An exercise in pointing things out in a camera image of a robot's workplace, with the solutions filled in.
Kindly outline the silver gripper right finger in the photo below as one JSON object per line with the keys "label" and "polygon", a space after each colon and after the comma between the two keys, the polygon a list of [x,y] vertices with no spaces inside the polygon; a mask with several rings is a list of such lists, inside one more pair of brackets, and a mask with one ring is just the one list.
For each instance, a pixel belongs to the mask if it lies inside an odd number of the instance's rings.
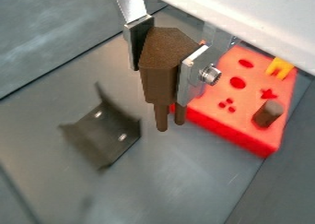
{"label": "silver gripper right finger", "polygon": [[176,99],[180,106],[203,94],[207,85],[216,84],[222,76],[216,68],[219,59],[240,41],[210,23],[203,26],[202,40],[197,49],[181,60]]}

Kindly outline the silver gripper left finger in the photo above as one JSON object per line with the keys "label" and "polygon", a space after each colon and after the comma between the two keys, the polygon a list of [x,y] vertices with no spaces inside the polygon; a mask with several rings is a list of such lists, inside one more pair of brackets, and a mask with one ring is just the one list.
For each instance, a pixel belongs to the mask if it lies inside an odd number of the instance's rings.
{"label": "silver gripper left finger", "polygon": [[144,0],[116,0],[125,20],[123,37],[128,42],[129,61],[133,71],[137,63],[149,29],[153,27],[153,17],[148,14]]}

